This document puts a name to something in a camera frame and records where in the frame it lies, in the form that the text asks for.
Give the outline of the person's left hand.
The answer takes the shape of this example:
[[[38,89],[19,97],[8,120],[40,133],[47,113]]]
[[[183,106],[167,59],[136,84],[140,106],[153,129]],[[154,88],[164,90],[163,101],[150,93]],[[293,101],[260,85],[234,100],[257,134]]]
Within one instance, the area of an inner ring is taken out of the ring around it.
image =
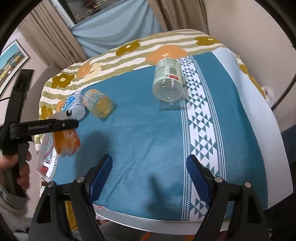
[[[27,190],[30,187],[30,168],[28,161],[32,159],[32,155],[29,151],[27,151],[26,155],[26,163],[24,166],[19,170],[19,177],[16,178],[17,184],[22,187],[23,190]],[[12,156],[1,156],[1,171],[9,169],[13,166],[15,166],[18,163],[18,155],[12,155]]]

